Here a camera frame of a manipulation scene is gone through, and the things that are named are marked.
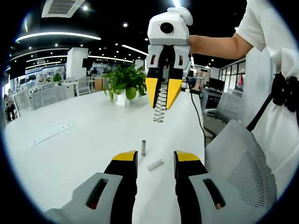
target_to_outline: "metal spring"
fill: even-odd
[[[155,118],[154,122],[161,123],[163,122],[163,111],[166,110],[166,99],[167,99],[167,90],[166,89],[159,89],[158,90],[158,97],[155,106]]]
[[[148,166],[148,170],[149,170],[149,171],[152,171],[153,169],[155,169],[155,168],[157,168],[157,167],[163,165],[164,163],[165,163],[164,160],[159,160],[158,162],[155,162],[155,163],[149,165],[149,166]]]

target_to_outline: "black cable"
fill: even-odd
[[[194,107],[195,107],[195,110],[196,110],[196,113],[197,113],[197,117],[198,117],[198,120],[199,120],[199,124],[200,124],[201,130],[202,130],[202,133],[204,134],[204,140],[205,140],[204,143],[205,143],[205,147],[206,147],[206,135],[205,135],[205,131],[204,131],[204,129],[202,128],[201,121],[200,121],[199,114],[198,114],[198,110],[197,110],[196,105],[195,105],[195,103],[194,103],[194,101],[193,101],[193,96],[192,96],[192,92],[191,92],[191,86],[190,86],[190,83],[189,83],[189,78],[187,77],[186,80],[187,80],[187,83],[188,83],[188,86],[189,86],[190,95],[191,95],[191,100],[192,100],[192,103],[193,103],[193,105],[194,105]]]

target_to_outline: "glass wall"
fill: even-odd
[[[219,70],[218,79],[224,81],[224,92],[230,89],[235,89],[235,87],[243,89],[243,84],[245,81],[245,69],[246,61],[241,61],[239,63],[230,65]]]

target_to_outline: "metal pin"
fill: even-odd
[[[142,140],[142,145],[141,145],[141,155],[145,156],[145,140]]]

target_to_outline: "white pot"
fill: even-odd
[[[120,95],[115,94],[115,104],[119,106],[130,105],[130,100],[126,97],[126,92],[122,92]]]

